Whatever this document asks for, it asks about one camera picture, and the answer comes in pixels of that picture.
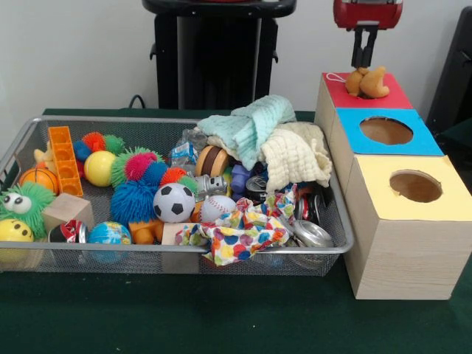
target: metal mesh basket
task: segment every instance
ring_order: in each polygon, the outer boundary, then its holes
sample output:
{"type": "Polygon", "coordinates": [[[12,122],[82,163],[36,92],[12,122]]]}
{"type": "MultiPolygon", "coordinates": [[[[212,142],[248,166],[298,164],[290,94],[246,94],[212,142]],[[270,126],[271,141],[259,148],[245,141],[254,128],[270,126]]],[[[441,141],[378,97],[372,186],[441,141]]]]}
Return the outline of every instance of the metal mesh basket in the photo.
{"type": "MultiPolygon", "coordinates": [[[[137,119],[105,117],[39,117],[28,122],[0,161],[1,188],[17,182],[34,165],[33,151],[43,148],[52,126],[68,125],[72,141],[100,131],[122,136],[127,146],[142,146],[167,154],[193,119],[137,119]]],[[[109,221],[113,189],[83,181],[84,198],[94,210],[96,223],[109,221]]],[[[143,274],[253,274],[324,276],[338,256],[350,249],[353,233],[336,174],[324,191],[321,226],[333,237],[333,248],[273,247],[246,262],[216,267],[202,257],[203,247],[71,243],[0,242],[0,271],[99,272],[143,274]]]]}

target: green fuzzy toy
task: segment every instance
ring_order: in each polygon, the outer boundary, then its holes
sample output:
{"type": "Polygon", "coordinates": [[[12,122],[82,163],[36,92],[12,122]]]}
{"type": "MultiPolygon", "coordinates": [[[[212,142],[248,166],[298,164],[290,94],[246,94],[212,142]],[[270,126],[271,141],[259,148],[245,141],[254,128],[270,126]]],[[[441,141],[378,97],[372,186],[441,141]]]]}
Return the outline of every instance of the green fuzzy toy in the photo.
{"type": "Polygon", "coordinates": [[[106,150],[115,155],[121,154],[125,150],[125,141],[115,135],[104,135],[106,150]]]}
{"type": "Polygon", "coordinates": [[[1,194],[0,220],[19,219],[31,229],[35,240],[47,236],[41,212],[54,201],[51,190],[40,184],[26,182],[1,194]]]}
{"type": "Polygon", "coordinates": [[[196,196],[198,194],[197,181],[192,177],[182,176],[182,178],[180,178],[177,183],[183,184],[185,187],[192,191],[193,195],[196,196]]]}
{"type": "Polygon", "coordinates": [[[125,165],[128,160],[138,153],[155,153],[157,162],[162,162],[162,156],[155,151],[151,151],[146,147],[135,147],[134,150],[126,149],[124,153],[119,154],[111,165],[111,185],[113,188],[118,187],[121,183],[126,182],[125,165]]]}

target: googly eye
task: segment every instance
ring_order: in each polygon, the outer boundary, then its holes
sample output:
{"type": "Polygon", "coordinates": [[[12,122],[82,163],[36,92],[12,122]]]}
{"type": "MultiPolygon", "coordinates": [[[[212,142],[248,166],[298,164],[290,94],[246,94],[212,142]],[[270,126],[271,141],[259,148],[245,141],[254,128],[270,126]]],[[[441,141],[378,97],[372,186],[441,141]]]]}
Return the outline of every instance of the googly eye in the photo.
{"type": "Polygon", "coordinates": [[[17,214],[26,214],[31,209],[31,199],[19,195],[13,202],[13,212],[17,214]]]}
{"type": "Polygon", "coordinates": [[[15,206],[15,200],[18,198],[21,198],[21,195],[18,193],[8,193],[4,196],[3,205],[5,206],[5,209],[12,212],[13,207],[15,206]]]}

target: teal washcloth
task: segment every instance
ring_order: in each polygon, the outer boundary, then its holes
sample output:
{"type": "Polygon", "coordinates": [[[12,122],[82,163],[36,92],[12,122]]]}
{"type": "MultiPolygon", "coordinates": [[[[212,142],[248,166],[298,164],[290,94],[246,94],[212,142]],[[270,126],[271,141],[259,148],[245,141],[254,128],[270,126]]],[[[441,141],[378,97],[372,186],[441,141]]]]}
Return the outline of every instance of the teal washcloth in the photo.
{"type": "Polygon", "coordinates": [[[247,170],[252,170],[266,142],[279,123],[295,121],[292,104],[275,94],[262,97],[247,107],[237,108],[230,116],[210,116],[198,127],[208,136],[216,135],[238,156],[247,170]]]}

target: yellow box top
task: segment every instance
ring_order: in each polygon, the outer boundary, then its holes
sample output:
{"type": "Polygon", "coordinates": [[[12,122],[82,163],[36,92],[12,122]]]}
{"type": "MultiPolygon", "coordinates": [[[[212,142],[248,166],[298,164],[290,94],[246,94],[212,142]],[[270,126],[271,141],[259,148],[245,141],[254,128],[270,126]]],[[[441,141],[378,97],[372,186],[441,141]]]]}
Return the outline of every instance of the yellow box top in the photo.
{"type": "Polygon", "coordinates": [[[356,159],[379,218],[472,221],[472,196],[447,156],[356,159]]]}

